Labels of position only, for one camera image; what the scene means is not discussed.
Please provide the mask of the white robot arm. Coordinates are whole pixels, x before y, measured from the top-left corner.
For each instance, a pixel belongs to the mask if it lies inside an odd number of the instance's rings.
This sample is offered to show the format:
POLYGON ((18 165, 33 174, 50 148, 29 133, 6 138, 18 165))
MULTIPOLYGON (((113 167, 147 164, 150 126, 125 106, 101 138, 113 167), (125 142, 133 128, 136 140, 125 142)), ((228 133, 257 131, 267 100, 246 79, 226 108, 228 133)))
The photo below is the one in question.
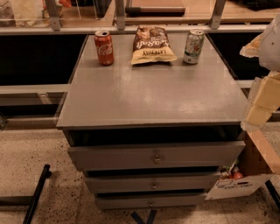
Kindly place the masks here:
POLYGON ((245 131, 260 129, 280 107, 280 15, 277 15, 263 33, 246 44, 240 55, 257 57, 259 65, 269 74, 255 78, 248 97, 241 128, 245 131))

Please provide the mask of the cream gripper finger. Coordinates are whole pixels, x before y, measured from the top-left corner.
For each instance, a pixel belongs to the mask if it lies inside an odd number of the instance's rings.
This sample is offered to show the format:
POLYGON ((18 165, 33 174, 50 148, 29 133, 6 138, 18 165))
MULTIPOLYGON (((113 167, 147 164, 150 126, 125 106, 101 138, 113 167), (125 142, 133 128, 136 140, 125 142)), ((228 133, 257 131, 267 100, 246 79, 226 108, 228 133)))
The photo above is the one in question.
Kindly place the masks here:
POLYGON ((263 35, 256 36, 250 43, 246 44, 241 50, 240 55, 247 58, 257 57, 263 35))
POLYGON ((263 79, 255 78, 249 91, 241 128, 245 131, 259 130, 279 107, 280 73, 269 72, 263 79))

